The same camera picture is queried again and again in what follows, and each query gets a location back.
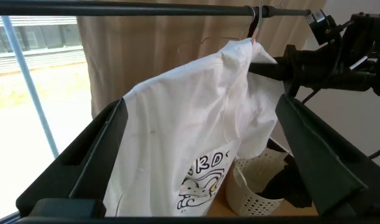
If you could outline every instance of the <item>light blue pole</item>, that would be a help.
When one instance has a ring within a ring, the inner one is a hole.
[[[29,69],[27,62],[25,61],[24,54],[22,53],[20,43],[17,39],[16,33],[14,32],[13,25],[11,24],[11,20],[9,16],[1,16],[2,22],[4,26],[4,30],[6,31],[7,38],[9,39],[11,48],[13,49],[14,55],[16,55],[17,63],[20,65],[21,73],[24,76],[25,82],[27,83],[27,87],[34,102],[36,112],[38,112],[38,116],[40,122],[42,123],[43,130],[45,132],[46,138],[49,142],[49,146],[52,150],[54,158],[58,156],[57,146],[55,145],[52,131],[50,130],[49,124],[47,123],[47,119],[45,113],[43,112],[42,105],[40,104],[40,100],[38,94],[36,92],[36,87],[32,78],[30,77]]]

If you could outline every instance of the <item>curtain fold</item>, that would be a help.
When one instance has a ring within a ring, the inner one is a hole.
[[[258,0],[149,0],[177,4],[258,6]],[[264,4],[279,7],[279,0]],[[325,1],[282,1],[293,9],[321,8]],[[243,39],[252,17],[247,16],[134,16],[78,17],[88,62],[92,115],[126,94],[134,85],[215,53],[229,39]],[[263,21],[257,40],[272,55],[286,44],[301,48],[309,27],[303,17],[273,17]]]

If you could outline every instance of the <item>perforated plastic basket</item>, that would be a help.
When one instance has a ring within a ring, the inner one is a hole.
[[[226,198],[239,216],[269,215],[283,201],[271,200],[255,194],[262,192],[268,182],[284,166],[287,153],[265,149],[252,159],[236,159],[234,169],[228,176]]]

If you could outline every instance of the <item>shirt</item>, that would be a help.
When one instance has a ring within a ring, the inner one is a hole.
[[[205,214],[234,157],[258,156],[283,85],[248,73],[276,63],[259,43],[219,52],[136,85],[104,198],[107,216]]]

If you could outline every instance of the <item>gray wall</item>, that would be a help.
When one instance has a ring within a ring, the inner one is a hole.
[[[380,0],[328,0],[323,10],[326,15],[333,16],[337,24],[342,24],[353,13],[380,13]],[[317,48],[317,41],[311,34],[304,49]],[[297,98],[302,100],[311,92],[311,89],[301,88]],[[380,148],[380,97],[372,90],[322,90],[306,105],[365,154],[370,155]],[[289,148],[280,124],[273,131],[272,138]],[[380,165],[380,157],[374,161]]]

